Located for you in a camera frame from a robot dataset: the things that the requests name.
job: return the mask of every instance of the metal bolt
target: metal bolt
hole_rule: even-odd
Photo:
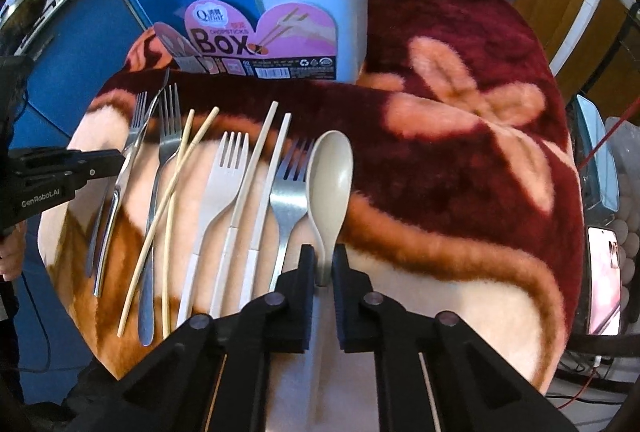
[[[284,303],[284,295],[277,291],[272,291],[264,296],[264,301],[269,306],[279,306]]]
[[[460,317],[453,311],[441,311],[436,315],[436,318],[441,324],[447,327],[453,327],[460,322]]]
[[[385,300],[385,296],[377,291],[372,291],[364,295],[364,301],[370,306],[379,306]]]
[[[194,329],[204,329],[209,322],[210,319],[206,315],[195,315],[189,319],[189,325]]]

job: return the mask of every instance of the phone screen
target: phone screen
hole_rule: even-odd
[[[617,335],[620,329],[620,263],[613,230],[587,229],[591,268],[590,335]]]

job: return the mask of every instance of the spoon bowl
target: spoon bowl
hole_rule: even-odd
[[[337,130],[316,142],[306,170],[306,200],[311,227],[318,243],[316,284],[326,286],[338,234],[347,213],[353,177],[351,143]]]

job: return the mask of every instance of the blanket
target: blanket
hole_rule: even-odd
[[[577,304],[582,278],[582,205],[562,97],[532,30],[505,0],[369,0],[368,49],[357,84],[259,80],[189,74],[177,69],[153,28],[137,40],[124,68],[88,107],[71,148],[122,148],[135,94],[154,94],[172,68],[182,115],[196,111],[194,131],[214,106],[221,114],[177,187],[170,257],[173,322],[213,156],[223,131],[247,132],[253,145],[272,100],[280,102],[241,221],[223,313],[238,310],[250,234],[268,161],[285,112],[287,144],[331,129],[351,140],[353,190],[340,242],[352,268],[408,310],[460,314],[540,391],[548,388]],[[92,295],[84,261],[104,180],[43,214],[40,251],[55,289],[96,357],[123,376],[151,349],[137,336],[134,302],[116,337],[140,252],[158,167],[158,120],[136,161],[108,255],[104,294]],[[173,171],[169,164],[161,191]],[[227,212],[201,253],[194,309],[207,312]],[[163,242],[161,224],[156,242]],[[268,290],[277,250],[269,212],[255,295]],[[314,243],[308,223],[295,229],[285,270],[300,245]],[[161,292],[162,246],[156,252]],[[161,340],[156,299],[156,341]],[[377,428],[372,355],[325,349],[317,430]],[[273,359],[268,430],[301,430],[296,377],[300,359]]]

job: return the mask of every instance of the beige plastic spoon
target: beige plastic spoon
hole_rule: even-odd
[[[311,227],[316,236],[318,266],[309,351],[305,355],[305,429],[313,428],[320,383],[322,350],[338,347],[335,330],[329,329],[333,314],[331,264],[351,193],[353,152],[351,143],[337,130],[325,132],[316,142],[306,170],[306,202]]]

